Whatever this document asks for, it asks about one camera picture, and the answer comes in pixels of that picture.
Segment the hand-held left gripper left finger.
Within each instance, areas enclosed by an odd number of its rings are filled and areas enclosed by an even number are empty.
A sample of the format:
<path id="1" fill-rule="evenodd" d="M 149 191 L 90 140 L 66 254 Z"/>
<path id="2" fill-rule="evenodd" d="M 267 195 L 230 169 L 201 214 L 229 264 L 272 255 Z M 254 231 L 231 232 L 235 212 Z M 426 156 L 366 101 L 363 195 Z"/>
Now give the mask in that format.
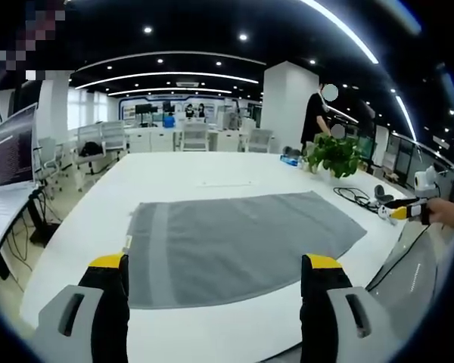
<path id="1" fill-rule="evenodd" d="M 128 323 L 129 257 L 101 256 L 42 308 L 33 351 L 42 362 L 127 362 Z"/>

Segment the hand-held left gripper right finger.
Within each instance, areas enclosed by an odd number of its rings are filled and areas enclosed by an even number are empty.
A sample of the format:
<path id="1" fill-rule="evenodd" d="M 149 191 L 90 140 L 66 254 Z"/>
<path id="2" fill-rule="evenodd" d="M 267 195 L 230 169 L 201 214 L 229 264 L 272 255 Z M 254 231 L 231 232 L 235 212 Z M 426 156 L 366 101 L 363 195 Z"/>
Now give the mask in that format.
<path id="1" fill-rule="evenodd" d="M 384 307 L 328 256 L 301 259 L 302 362 L 389 362 L 400 340 Z"/>

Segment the person's right hand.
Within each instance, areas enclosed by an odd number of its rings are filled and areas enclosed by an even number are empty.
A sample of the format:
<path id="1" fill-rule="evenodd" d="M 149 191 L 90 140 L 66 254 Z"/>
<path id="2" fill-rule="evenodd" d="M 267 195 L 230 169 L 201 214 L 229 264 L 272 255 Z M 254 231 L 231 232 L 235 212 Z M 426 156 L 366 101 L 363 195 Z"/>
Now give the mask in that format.
<path id="1" fill-rule="evenodd" d="M 440 223 L 454 229 L 454 203 L 442 198 L 432 198 L 427 203 L 429 222 Z"/>

